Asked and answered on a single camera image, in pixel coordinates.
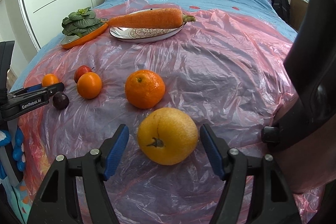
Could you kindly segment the black backpack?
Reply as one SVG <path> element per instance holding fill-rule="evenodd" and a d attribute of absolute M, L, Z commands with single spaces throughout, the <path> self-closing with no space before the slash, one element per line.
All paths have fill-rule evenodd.
<path fill-rule="evenodd" d="M 285 22 L 289 23 L 290 20 L 290 4 L 288 0 L 270 0 L 273 9 L 278 16 Z"/>

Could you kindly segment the dark plum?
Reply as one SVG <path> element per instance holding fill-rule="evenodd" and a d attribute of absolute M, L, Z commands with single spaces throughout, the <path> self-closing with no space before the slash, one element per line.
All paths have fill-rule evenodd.
<path fill-rule="evenodd" d="M 64 110 L 69 105 L 69 98 L 63 92 L 56 92 L 52 98 L 53 106 L 58 110 Z"/>

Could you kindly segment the medium orange mandarin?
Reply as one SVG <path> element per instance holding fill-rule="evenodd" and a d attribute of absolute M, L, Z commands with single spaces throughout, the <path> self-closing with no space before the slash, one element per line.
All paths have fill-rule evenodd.
<path fill-rule="evenodd" d="M 77 82 L 77 92 L 87 100 L 96 98 L 102 90 L 102 80 L 94 72 L 83 74 Z"/>

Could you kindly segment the green toy bok choy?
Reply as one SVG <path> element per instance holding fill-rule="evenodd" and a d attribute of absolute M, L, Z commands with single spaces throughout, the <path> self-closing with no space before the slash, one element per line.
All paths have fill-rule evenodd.
<path fill-rule="evenodd" d="M 83 37 L 100 28 L 105 22 L 96 17 L 91 7 L 71 12 L 62 20 L 62 33 L 65 36 Z"/>

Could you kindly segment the small orange mandarin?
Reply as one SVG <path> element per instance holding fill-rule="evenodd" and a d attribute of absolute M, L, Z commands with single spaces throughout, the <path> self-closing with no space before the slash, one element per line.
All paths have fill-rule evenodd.
<path fill-rule="evenodd" d="M 59 79 L 52 73 L 46 74 L 42 79 L 42 87 L 48 87 L 57 83 L 59 83 Z"/>

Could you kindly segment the wooden drawer cabinet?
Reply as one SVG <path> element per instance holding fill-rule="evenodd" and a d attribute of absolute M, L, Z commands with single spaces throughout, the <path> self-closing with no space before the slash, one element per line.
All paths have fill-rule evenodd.
<path fill-rule="evenodd" d="M 299 30 L 307 11 L 308 3 L 304 0 L 290 0 L 289 24 L 296 31 Z"/>

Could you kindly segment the large toy carrot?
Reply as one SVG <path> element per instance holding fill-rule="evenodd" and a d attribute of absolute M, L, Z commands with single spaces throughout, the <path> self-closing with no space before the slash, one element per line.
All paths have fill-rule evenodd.
<path fill-rule="evenodd" d="M 173 29 L 195 21 L 194 16 L 186 15 L 180 9 L 163 8 L 141 10 L 127 15 L 116 16 L 106 23 L 110 27 L 120 28 Z"/>

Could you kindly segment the yellow pear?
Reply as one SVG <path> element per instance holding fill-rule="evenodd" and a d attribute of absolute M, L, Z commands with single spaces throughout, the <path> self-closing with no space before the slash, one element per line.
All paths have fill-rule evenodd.
<path fill-rule="evenodd" d="M 141 122 L 137 141 L 141 151 L 153 162 L 175 165 L 196 149 L 198 129 L 186 113 L 164 107 L 155 110 Z"/>

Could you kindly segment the large orange mandarin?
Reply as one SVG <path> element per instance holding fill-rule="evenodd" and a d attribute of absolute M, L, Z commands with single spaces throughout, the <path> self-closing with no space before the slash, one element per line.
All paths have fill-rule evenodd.
<path fill-rule="evenodd" d="M 163 98 L 165 89 L 161 76 L 146 69 L 133 72 L 125 83 L 127 101 L 139 109 L 153 108 Z"/>

